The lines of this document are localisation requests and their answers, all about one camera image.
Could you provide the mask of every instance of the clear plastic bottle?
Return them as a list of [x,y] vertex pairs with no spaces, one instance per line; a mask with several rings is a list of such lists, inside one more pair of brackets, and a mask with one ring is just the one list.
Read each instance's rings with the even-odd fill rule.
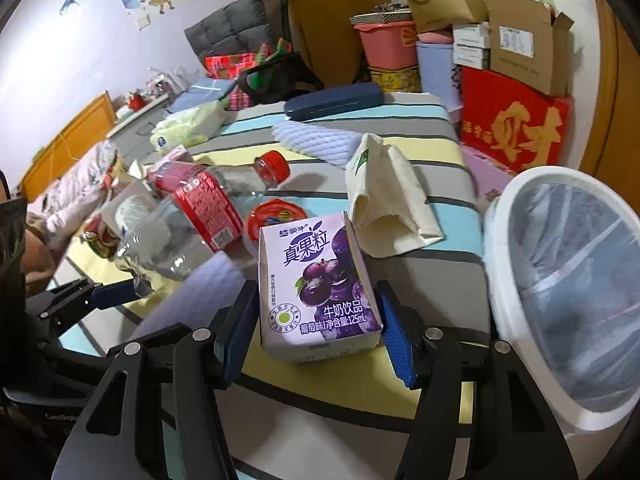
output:
[[276,151],[252,166],[206,166],[168,162],[147,179],[165,198],[131,229],[115,255],[116,266],[133,274],[145,296],[159,278],[185,280],[215,251],[242,237],[244,222],[264,193],[289,176]]

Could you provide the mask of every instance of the juice box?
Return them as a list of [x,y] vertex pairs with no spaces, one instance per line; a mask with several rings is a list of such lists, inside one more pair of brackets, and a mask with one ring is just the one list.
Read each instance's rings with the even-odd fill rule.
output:
[[262,347],[304,362],[374,348],[382,322],[345,212],[260,230]]

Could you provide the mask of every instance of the striped bedsheet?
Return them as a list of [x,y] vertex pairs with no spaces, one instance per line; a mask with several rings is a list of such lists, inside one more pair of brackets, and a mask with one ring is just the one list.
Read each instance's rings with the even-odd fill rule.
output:
[[[190,152],[197,160],[239,165],[251,164],[256,156],[278,149],[290,163],[291,177],[273,196],[300,205],[310,216],[346,209],[343,170],[284,150],[274,142],[271,127],[284,118],[282,103],[242,110],[218,137],[192,146]],[[426,324],[448,327],[462,342],[488,344],[490,310],[481,219],[446,109],[428,94],[389,94],[382,106],[314,122],[374,133],[397,146],[412,162],[444,232],[444,240],[428,248],[379,260],[367,258],[372,282],[388,280],[401,303],[417,310]],[[96,282],[113,283],[128,277],[75,241],[67,258]],[[243,270],[252,275],[251,269]],[[163,297],[159,294],[126,307],[143,318]],[[265,478],[392,478],[418,396],[419,391],[407,390],[395,377],[384,347],[322,362],[282,364],[260,348],[257,328],[238,384],[220,393],[218,401],[232,454],[250,469],[272,475]],[[472,410],[473,387],[465,383],[461,428],[468,428]],[[287,452],[257,452],[259,447],[247,437],[247,425],[273,426],[275,416],[283,424],[281,417],[290,420],[290,427],[271,428],[275,433],[265,435],[262,444],[275,438]],[[324,429],[316,431],[316,425]],[[328,427],[334,434],[331,438],[321,434]],[[337,450],[336,436],[362,440],[368,447],[358,448],[359,462],[325,463],[318,458],[318,467],[323,464],[324,469],[312,474],[313,468],[301,465],[299,459],[286,459],[305,453],[309,442],[300,441],[300,432],[322,448],[319,456]],[[315,459],[306,456],[305,460],[314,463]],[[260,478],[258,473],[252,476]]]

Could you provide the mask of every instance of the red plaid bag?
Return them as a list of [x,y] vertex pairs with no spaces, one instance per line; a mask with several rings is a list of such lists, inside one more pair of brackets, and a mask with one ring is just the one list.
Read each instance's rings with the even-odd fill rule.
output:
[[[255,54],[231,54],[229,56],[206,57],[205,67],[209,77],[213,79],[238,79],[244,70],[253,68],[256,61]],[[251,106],[251,99],[239,87],[229,94],[224,102],[227,110],[242,110]]]

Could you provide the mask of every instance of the gray cushion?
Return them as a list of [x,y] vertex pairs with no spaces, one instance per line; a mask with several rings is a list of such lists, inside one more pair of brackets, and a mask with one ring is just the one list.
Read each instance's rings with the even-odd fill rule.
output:
[[258,52],[276,39],[262,0],[238,0],[184,31],[200,62],[209,56]]

